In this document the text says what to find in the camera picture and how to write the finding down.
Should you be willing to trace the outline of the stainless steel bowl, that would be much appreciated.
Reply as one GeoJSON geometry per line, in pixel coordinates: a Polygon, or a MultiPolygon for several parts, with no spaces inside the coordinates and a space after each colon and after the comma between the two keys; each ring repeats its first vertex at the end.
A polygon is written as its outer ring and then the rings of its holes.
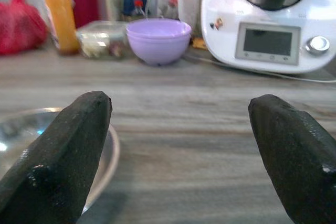
{"type": "MultiPolygon", "coordinates": [[[[21,111],[0,119],[0,180],[62,110],[60,107],[21,111]]],[[[118,167],[120,141],[109,126],[99,166],[82,212],[86,212],[105,190],[118,167]]]]}

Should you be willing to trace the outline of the orange sauce squeeze bottle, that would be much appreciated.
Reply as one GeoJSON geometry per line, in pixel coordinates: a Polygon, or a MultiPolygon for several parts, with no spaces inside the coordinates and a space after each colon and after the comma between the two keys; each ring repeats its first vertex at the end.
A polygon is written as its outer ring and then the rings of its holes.
{"type": "Polygon", "coordinates": [[[73,55],[79,50],[72,0],[45,0],[50,34],[61,55],[73,55]]]}

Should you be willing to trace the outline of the orange snack packet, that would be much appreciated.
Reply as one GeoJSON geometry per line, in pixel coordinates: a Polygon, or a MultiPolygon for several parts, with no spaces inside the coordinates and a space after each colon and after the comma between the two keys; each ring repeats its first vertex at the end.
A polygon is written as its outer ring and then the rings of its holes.
{"type": "Polygon", "coordinates": [[[207,50],[207,46],[202,38],[194,38],[192,46],[196,49],[207,50]]]}

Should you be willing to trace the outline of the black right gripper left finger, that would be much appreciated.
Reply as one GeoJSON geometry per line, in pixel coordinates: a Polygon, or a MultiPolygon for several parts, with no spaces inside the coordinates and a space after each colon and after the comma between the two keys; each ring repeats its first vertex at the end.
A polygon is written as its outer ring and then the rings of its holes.
{"type": "Polygon", "coordinates": [[[102,91],[65,107],[0,180],[0,224],[76,224],[112,112],[102,91]]]}

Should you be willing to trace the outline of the white kitchen cooking machine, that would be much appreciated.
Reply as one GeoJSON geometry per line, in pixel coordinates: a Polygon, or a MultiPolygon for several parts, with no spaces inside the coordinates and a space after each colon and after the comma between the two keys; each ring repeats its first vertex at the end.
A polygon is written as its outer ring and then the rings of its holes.
{"type": "Polygon", "coordinates": [[[336,57],[336,0],[202,0],[203,38],[240,69],[306,73],[336,57]]]}

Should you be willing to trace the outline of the purple plastic bowl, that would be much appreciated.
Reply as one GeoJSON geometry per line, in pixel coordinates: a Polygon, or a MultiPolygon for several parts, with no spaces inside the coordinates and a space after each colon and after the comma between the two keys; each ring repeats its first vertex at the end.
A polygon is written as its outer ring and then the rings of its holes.
{"type": "Polygon", "coordinates": [[[190,35],[175,38],[143,38],[127,34],[134,54],[148,65],[162,66],[179,60],[187,50],[190,35]]]}
{"type": "Polygon", "coordinates": [[[189,24],[175,19],[149,18],[129,22],[127,34],[150,39],[170,39],[190,36],[192,28],[189,24]]]}

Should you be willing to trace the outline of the clear lidded food container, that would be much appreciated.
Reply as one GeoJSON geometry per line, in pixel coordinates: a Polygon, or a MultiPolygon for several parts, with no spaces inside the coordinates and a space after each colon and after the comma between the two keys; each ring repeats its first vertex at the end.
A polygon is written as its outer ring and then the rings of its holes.
{"type": "Polygon", "coordinates": [[[80,53],[91,60],[120,60],[130,53],[126,22],[99,20],[76,30],[80,53]]]}

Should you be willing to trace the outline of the red plastic bag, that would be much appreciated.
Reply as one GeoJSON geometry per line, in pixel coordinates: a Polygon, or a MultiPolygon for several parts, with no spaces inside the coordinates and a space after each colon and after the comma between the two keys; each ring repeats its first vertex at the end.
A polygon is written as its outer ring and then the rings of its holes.
{"type": "Polygon", "coordinates": [[[47,25],[35,6],[26,0],[0,2],[0,55],[36,48],[47,37],[47,25]]]}

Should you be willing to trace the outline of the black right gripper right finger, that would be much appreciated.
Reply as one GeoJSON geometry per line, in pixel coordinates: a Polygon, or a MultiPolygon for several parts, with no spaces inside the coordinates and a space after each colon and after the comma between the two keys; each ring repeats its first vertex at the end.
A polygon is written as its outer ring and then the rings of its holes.
{"type": "Polygon", "coordinates": [[[308,112],[266,94],[248,106],[264,167],[295,224],[336,224],[336,139],[308,112]]]}

